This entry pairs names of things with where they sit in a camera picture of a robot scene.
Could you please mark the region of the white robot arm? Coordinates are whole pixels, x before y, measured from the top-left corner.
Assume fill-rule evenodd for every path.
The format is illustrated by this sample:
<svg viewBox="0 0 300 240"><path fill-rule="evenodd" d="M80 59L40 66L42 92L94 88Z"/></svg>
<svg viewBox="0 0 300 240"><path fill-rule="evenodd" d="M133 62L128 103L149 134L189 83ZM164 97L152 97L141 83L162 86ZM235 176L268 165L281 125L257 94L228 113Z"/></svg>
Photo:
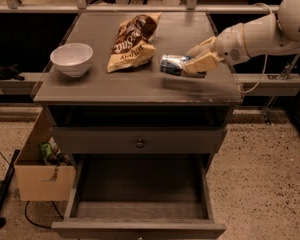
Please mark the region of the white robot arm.
<svg viewBox="0 0 300 240"><path fill-rule="evenodd" d="M300 53L300 0L282 0L277 14L238 23L187 52L182 69L190 74L216 69L220 63L237 65L260 55Z"/></svg>

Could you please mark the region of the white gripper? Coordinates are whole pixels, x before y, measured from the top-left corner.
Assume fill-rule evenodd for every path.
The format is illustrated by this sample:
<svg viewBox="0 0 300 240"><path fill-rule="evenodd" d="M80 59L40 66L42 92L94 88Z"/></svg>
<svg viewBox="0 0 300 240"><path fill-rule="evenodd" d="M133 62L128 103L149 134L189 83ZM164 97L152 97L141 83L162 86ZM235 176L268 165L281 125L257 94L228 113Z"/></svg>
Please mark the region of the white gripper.
<svg viewBox="0 0 300 240"><path fill-rule="evenodd" d="M187 73L214 70L223 61L228 65L237 65L250 59L243 38L244 24L238 23L223 30L217 38L206 39L192 47L186 55L190 59L184 64Z"/></svg>

